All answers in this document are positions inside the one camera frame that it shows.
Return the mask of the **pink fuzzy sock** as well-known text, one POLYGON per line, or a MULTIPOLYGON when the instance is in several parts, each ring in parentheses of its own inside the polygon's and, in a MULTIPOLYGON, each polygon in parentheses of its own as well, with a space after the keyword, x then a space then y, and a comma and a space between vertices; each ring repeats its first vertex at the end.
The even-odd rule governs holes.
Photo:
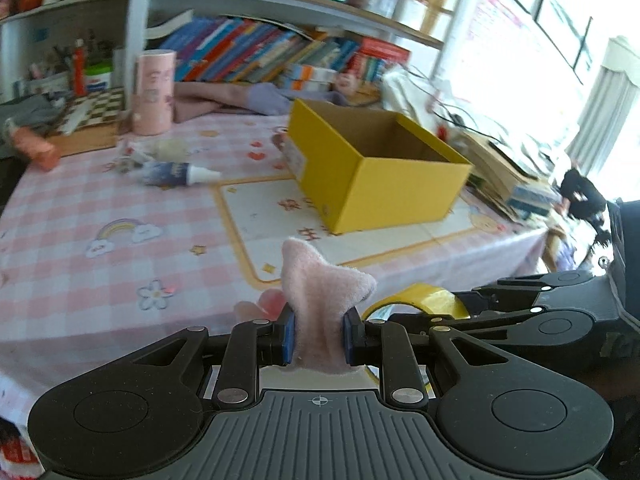
POLYGON ((314 246, 297 238, 283 243, 282 257, 282 292, 295 314, 292 365, 328 375, 350 373, 343 316, 373 295, 376 279, 328 263, 314 246))

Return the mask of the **white red paper card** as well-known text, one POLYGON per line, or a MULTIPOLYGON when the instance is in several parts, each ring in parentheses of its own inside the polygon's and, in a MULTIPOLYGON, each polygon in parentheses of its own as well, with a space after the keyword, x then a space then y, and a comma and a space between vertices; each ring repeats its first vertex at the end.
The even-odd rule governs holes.
POLYGON ((152 162, 153 157, 147 153, 139 142, 125 141, 119 148, 114 159, 114 168, 121 174, 140 169, 146 162, 152 162))

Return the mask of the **yellow tape roll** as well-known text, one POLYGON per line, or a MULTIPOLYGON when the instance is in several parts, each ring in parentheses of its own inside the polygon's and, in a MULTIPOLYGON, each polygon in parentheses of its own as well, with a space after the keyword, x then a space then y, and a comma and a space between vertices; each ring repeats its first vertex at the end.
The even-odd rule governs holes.
POLYGON ((469 318, 463 302, 452 292, 439 286, 418 283, 372 304, 363 312, 363 321, 387 321, 395 313, 425 313, 451 316, 455 320, 469 318))

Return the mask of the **beige foam block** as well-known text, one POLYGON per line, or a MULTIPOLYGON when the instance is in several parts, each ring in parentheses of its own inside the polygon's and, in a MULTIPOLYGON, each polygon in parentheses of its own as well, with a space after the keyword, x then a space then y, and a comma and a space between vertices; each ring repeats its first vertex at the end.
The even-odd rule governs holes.
POLYGON ((159 162, 187 162, 190 157, 188 144, 181 139, 160 139, 144 144, 143 151, 159 162))

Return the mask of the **stack of old books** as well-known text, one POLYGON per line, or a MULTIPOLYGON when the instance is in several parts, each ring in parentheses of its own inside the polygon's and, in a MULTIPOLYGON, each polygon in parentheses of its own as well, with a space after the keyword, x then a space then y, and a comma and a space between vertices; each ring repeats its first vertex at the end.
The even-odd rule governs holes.
POLYGON ((475 133, 463 133, 461 143, 480 178, 480 192, 508 214, 522 219, 547 218, 561 201, 546 181, 518 166, 503 144, 475 133))

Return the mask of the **pink checked tablecloth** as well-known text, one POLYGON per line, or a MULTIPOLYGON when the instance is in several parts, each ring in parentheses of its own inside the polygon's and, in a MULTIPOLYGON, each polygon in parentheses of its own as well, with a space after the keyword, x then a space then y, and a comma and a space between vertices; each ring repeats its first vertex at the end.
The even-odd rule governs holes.
MULTIPOLYGON (((209 115, 175 126, 196 166, 228 181, 288 180, 271 143, 288 118, 209 115)), ((117 151, 65 157, 46 173, 29 167, 1 215, 1 418, 26 426, 49 388, 190 325, 224 333, 234 305, 278 286, 282 242, 258 263, 240 242, 213 186, 152 188, 115 169, 117 151)), ((547 227, 500 219, 472 196, 460 232, 454 208, 435 239, 390 255, 330 261, 378 281, 367 307, 414 283, 469 289, 533 274, 547 227)))

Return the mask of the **orange white box lower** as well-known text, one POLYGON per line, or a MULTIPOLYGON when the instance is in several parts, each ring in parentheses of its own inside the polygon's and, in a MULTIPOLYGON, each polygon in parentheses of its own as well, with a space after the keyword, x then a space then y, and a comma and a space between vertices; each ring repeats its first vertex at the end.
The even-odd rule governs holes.
POLYGON ((310 92, 326 92, 332 88, 332 84, 327 81, 299 80, 288 77, 279 77, 277 86, 284 90, 310 92))

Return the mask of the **pink pig plush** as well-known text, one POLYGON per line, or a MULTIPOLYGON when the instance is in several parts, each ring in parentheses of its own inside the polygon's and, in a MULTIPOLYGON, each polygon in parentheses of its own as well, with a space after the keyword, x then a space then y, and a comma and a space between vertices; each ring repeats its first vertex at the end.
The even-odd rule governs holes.
POLYGON ((340 73, 335 77, 333 88, 345 98, 356 96, 360 86, 359 79, 353 73, 340 73))

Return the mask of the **wooden chess board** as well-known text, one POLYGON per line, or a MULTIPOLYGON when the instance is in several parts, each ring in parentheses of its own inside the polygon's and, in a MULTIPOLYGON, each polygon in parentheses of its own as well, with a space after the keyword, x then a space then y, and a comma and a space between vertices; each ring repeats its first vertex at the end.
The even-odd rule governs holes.
POLYGON ((63 157, 114 148, 124 111, 123 88, 88 93, 70 101, 47 140, 63 157))

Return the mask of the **orange white box upper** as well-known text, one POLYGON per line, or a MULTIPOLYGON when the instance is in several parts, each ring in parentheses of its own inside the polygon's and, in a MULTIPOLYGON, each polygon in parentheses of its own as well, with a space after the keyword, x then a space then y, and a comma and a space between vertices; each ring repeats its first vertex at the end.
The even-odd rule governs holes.
POLYGON ((290 64, 285 70, 285 76, 293 80, 328 82, 329 84, 332 84, 336 75, 336 70, 309 64, 290 64))

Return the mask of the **red thick dictionary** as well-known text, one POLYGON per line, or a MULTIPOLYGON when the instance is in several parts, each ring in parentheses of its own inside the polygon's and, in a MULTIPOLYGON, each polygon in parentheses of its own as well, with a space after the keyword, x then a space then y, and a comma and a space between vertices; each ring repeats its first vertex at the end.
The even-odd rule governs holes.
POLYGON ((361 40, 359 52, 371 58, 405 64, 409 61, 411 52, 390 42, 378 38, 364 37, 361 40))

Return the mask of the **pink cylinder container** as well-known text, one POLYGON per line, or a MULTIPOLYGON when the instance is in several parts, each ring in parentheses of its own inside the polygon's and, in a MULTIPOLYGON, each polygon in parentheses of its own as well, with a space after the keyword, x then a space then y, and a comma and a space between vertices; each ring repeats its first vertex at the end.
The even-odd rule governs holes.
POLYGON ((132 131, 137 136, 157 136, 171 128, 175 69, 174 50, 146 50, 138 56, 132 95, 132 131))

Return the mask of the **orange pink bottle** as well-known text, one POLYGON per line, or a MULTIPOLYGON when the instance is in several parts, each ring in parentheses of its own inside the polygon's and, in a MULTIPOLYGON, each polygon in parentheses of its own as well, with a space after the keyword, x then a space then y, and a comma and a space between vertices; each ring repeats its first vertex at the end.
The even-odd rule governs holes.
POLYGON ((3 126, 9 144, 43 171, 53 170, 61 160, 60 150, 29 127, 18 126, 8 118, 3 126))

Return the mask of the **grey clothing pile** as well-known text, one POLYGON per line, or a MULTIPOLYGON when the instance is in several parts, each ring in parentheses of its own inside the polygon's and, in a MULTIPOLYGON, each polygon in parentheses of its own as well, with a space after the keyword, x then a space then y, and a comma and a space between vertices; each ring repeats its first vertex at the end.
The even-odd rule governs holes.
POLYGON ((26 127, 40 136, 51 131, 62 114, 45 96, 35 94, 1 105, 1 143, 9 145, 10 124, 26 127))

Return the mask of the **white shelf post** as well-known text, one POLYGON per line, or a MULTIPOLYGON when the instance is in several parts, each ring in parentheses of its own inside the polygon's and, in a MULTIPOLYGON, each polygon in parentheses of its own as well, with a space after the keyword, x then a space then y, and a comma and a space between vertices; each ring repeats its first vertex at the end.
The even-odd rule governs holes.
POLYGON ((132 94, 136 83, 136 64, 138 55, 144 50, 145 31, 148 24, 150 0, 129 0, 126 18, 126 34, 124 44, 124 76, 126 111, 132 110, 132 94))

